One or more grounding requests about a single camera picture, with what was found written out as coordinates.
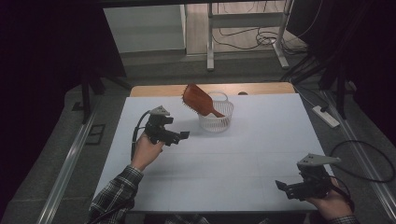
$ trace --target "power strip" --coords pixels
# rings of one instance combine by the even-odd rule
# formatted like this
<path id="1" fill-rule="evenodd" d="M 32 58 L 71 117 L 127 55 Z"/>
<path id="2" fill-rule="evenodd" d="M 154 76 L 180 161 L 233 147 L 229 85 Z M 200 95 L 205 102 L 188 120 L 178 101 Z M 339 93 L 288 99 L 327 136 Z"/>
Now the power strip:
<path id="1" fill-rule="evenodd" d="M 330 127 L 334 128 L 340 125 L 340 123 L 335 118 L 333 118 L 329 113 L 327 113 L 326 111 L 321 112 L 320 109 L 321 109 L 320 105 L 317 105 L 314 108 L 312 108 L 315 114 L 317 114 L 321 119 L 323 119 L 327 124 L 329 124 Z"/>

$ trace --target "sleeve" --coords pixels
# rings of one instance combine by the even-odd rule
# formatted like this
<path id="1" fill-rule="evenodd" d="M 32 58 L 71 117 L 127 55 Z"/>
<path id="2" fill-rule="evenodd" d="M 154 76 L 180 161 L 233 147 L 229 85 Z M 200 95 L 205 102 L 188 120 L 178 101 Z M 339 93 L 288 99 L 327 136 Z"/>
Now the sleeve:
<path id="1" fill-rule="evenodd" d="M 142 178 L 143 174 L 137 169 L 130 165 L 125 167 L 122 173 L 111 180 L 93 199 L 89 211 L 88 223 L 125 202 L 131 203 L 137 193 L 137 186 Z M 123 206 L 120 210 L 105 217 L 99 223 L 119 223 L 124 219 L 126 210 Z"/>
<path id="2" fill-rule="evenodd" d="M 339 217 L 329 221 L 329 224 L 360 224 L 355 216 Z"/>

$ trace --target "brown hairbrush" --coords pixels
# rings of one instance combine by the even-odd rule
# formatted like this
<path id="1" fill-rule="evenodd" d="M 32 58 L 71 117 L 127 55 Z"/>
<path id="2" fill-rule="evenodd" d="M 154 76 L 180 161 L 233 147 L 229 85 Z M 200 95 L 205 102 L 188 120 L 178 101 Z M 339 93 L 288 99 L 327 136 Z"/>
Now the brown hairbrush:
<path id="1" fill-rule="evenodd" d="M 212 113 L 217 118 L 224 117 L 224 115 L 213 107 L 212 97 L 195 84 L 187 85 L 182 99 L 184 104 L 202 116 L 207 116 Z"/>

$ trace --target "person's right hand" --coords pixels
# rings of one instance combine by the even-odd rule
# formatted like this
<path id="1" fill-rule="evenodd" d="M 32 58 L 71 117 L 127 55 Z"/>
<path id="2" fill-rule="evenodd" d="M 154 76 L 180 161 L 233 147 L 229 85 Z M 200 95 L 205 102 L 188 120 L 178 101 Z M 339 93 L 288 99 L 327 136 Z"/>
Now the person's right hand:
<path id="1" fill-rule="evenodd" d="M 338 186 L 333 178 L 332 183 Z M 353 216 L 353 212 L 344 197 L 334 190 L 331 190 L 325 198 L 307 198 L 306 201 L 312 203 L 328 221 L 338 217 Z"/>
<path id="2" fill-rule="evenodd" d="M 150 165 L 158 155 L 163 151 L 163 145 L 165 142 L 158 142 L 152 144 L 149 141 L 149 137 L 142 133 L 136 142 L 136 149 L 134 150 L 134 157 L 131 160 L 131 166 L 143 171 L 148 165 Z"/>

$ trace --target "white plastic basket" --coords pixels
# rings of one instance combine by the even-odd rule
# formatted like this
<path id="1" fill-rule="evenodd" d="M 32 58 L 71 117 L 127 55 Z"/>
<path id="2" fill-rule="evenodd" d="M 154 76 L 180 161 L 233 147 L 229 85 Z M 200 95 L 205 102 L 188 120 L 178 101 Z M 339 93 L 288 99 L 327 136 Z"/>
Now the white plastic basket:
<path id="1" fill-rule="evenodd" d="M 228 96 L 222 91 L 211 91 L 207 94 L 211 93 L 220 93 L 225 96 L 224 101 L 213 101 L 213 107 L 221 114 L 224 115 L 223 118 L 217 118 L 214 114 L 210 113 L 207 116 L 202 116 L 198 114 L 199 124 L 200 126 L 210 132 L 210 133 L 221 133 L 226 131 L 231 124 L 231 117 L 233 116 L 233 104 L 228 101 Z"/>

